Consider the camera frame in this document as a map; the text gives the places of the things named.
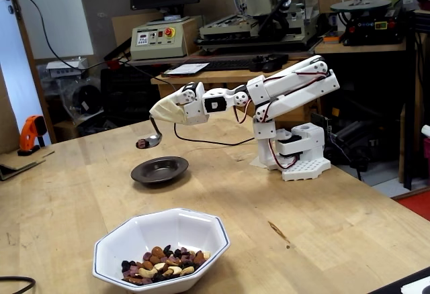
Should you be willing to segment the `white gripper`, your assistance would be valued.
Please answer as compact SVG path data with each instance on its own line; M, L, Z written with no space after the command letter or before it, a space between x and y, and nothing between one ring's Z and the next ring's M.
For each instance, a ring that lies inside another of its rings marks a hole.
M204 113L203 95L205 88L201 82L191 82L182 86L179 90L165 97L165 99L178 106L183 106L186 125L204 124L209 115Z

